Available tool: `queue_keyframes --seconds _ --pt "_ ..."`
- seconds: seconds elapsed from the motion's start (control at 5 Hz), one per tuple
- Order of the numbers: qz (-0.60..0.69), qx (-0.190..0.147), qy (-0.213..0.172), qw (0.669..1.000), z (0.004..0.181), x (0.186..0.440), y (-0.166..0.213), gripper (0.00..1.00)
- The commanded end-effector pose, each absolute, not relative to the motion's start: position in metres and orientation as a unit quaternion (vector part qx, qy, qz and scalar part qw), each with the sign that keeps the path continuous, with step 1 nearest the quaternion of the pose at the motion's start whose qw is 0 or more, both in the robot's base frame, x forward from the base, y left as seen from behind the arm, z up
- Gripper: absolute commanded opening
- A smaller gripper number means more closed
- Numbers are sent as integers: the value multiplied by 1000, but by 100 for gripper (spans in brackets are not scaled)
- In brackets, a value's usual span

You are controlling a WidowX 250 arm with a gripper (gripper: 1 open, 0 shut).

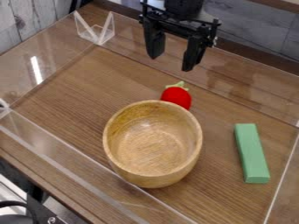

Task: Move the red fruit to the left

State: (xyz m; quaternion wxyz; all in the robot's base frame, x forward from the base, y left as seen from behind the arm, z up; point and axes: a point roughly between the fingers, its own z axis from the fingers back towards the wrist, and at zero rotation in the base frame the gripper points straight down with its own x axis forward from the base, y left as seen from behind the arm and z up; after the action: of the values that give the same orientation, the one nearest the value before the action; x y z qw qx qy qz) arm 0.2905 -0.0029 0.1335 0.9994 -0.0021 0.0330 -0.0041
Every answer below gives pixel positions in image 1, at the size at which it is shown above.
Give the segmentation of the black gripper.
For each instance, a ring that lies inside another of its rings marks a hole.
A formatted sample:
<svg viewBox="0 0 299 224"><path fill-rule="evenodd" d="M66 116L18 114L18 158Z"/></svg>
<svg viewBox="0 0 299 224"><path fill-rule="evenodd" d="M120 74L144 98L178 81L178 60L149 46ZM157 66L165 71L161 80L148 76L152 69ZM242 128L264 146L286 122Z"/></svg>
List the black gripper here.
<svg viewBox="0 0 299 224"><path fill-rule="evenodd" d="M206 46L213 47L217 40L220 20L202 9L204 0L140 0L146 13L177 29L197 32L201 36L189 36L182 54L181 70L189 72L201 62ZM164 53L165 35L157 24L144 19L144 42L146 54L156 59Z"/></svg>

